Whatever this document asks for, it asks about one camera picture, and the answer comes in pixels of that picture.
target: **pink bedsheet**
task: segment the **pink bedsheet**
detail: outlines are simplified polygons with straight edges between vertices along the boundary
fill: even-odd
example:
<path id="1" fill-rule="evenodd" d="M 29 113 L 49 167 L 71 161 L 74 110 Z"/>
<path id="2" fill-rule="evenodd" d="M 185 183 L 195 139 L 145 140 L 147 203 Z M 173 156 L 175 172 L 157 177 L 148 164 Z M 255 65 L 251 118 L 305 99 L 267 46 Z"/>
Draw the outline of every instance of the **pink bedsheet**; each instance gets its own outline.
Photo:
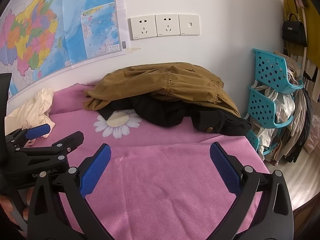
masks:
<path id="1" fill-rule="evenodd" d="M 68 155 L 70 166 L 78 166 L 102 143 L 110 145 L 111 161 L 86 199 L 116 240 L 209 236 L 235 199 L 210 159 L 213 142 L 218 141 L 243 165 L 268 172 L 245 137 L 196 131 L 187 117 L 169 129 L 142 120 L 134 111 L 120 111 L 117 118 L 105 122 L 97 112 L 81 109 L 82 91 L 87 88 L 74 85 L 55 94 L 50 117 L 56 126 L 34 147 L 49 146 L 79 130 L 84 143 Z M 81 231 L 65 195 L 61 198 L 71 225 Z M 256 194 L 240 231 L 250 225 L 259 199 Z"/>

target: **gold button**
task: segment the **gold button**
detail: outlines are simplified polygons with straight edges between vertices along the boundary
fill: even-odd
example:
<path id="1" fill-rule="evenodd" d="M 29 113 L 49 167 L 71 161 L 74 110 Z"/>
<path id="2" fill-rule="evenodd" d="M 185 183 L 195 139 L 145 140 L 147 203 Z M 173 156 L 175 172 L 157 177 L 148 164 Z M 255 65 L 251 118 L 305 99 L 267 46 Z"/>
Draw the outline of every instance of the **gold button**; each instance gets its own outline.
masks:
<path id="1" fill-rule="evenodd" d="M 213 131 L 213 128 L 212 127 L 208 127 L 206 130 L 205 130 L 207 133 L 210 133 Z"/>

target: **wooden floor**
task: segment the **wooden floor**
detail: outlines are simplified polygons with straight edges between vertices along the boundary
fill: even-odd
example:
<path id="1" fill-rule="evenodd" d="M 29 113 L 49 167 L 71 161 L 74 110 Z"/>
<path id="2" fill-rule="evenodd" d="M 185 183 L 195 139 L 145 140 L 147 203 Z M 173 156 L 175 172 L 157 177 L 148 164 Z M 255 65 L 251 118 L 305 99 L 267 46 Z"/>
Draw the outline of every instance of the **wooden floor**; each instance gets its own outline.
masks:
<path id="1" fill-rule="evenodd" d="M 320 150 L 308 154 L 303 148 L 296 163 L 279 161 L 272 166 L 265 161 L 269 172 L 281 170 L 287 182 L 292 208 L 296 209 L 320 192 Z"/>

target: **stacked storage basket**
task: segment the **stacked storage basket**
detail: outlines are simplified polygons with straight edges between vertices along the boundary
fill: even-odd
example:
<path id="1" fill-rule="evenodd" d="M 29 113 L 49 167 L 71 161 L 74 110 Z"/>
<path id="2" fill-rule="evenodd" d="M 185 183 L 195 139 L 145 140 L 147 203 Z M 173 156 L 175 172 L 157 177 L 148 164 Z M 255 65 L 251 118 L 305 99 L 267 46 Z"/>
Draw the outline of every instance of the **stacked storage basket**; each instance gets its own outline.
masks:
<path id="1" fill-rule="evenodd" d="M 255 61 L 255 79 L 273 88 L 279 93 L 293 93 L 297 89 L 303 88 L 303 82 L 300 81 L 298 86 L 292 85 L 288 81 L 287 63 L 285 59 L 276 54 L 254 49 Z M 276 104 L 262 93 L 249 87 L 250 97 L 248 104 L 248 114 L 258 121 L 263 128 L 281 128 L 292 122 L 293 116 L 287 122 L 276 123 Z M 247 139 L 257 151 L 259 139 L 255 133 L 250 130 Z M 266 149 L 263 155 L 270 153 L 276 144 Z"/>

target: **blue gripper pad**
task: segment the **blue gripper pad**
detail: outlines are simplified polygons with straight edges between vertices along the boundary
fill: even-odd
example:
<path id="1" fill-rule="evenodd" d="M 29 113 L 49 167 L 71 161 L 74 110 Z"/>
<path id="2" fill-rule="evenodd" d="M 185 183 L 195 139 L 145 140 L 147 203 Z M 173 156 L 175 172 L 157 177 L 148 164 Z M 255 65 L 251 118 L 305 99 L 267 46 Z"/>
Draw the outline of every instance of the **blue gripper pad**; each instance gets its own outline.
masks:
<path id="1" fill-rule="evenodd" d="M 210 147 L 210 158 L 216 166 L 228 191 L 239 196 L 241 194 L 240 177 L 225 154 L 215 143 Z"/>
<path id="2" fill-rule="evenodd" d="M 50 132 L 50 125 L 47 123 L 31 128 L 26 132 L 26 139 L 33 140 Z"/>
<path id="3" fill-rule="evenodd" d="M 88 169 L 84 172 L 80 181 L 80 193 L 82 197 L 91 194 L 97 185 L 103 171 L 111 159 L 111 149 L 109 145 L 105 145 L 95 159 L 92 161 Z"/>

